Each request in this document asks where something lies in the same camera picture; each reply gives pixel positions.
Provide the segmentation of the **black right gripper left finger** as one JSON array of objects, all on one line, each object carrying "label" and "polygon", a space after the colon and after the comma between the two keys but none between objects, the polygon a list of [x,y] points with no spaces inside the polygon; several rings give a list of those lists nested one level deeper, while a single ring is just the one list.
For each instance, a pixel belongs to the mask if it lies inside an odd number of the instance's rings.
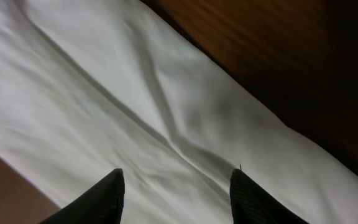
[{"label": "black right gripper left finger", "polygon": [[125,183],[122,169],[114,169],[72,203],[41,224],[120,224]]}]

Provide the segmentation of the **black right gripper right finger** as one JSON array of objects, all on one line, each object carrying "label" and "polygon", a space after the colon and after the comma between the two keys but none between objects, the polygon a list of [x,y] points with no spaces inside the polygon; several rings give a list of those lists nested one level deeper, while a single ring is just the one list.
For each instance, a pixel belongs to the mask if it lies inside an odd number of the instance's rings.
[{"label": "black right gripper right finger", "polygon": [[307,224],[240,169],[234,169],[229,189],[234,224]]}]

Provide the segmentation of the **white t-shirt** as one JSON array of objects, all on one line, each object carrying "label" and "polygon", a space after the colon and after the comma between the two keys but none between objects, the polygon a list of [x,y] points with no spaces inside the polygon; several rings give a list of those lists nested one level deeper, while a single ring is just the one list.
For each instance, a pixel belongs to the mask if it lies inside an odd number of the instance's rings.
[{"label": "white t-shirt", "polygon": [[358,177],[140,1],[0,1],[0,157],[61,207],[121,168],[124,223],[231,223],[237,166],[358,223]]}]

